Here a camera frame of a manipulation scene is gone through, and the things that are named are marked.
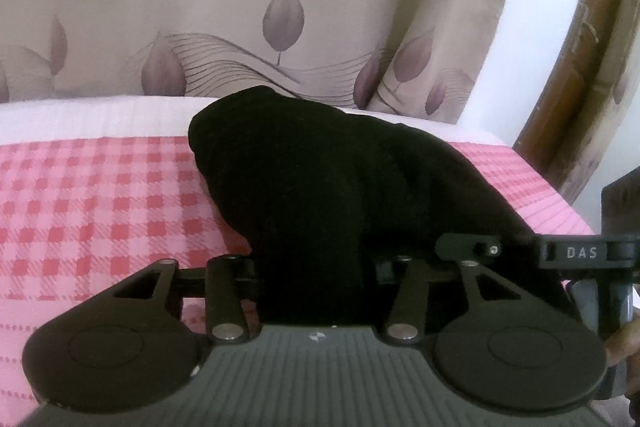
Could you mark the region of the person's right hand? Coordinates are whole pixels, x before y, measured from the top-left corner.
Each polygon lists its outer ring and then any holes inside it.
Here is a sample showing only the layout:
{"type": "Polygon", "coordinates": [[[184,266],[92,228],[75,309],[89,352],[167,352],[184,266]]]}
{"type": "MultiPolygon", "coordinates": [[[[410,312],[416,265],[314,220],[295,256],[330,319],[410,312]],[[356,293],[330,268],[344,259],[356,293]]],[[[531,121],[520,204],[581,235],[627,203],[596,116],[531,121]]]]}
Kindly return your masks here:
{"type": "Polygon", "coordinates": [[[622,362],[639,364],[640,322],[634,319],[605,341],[608,367],[622,362]]]}

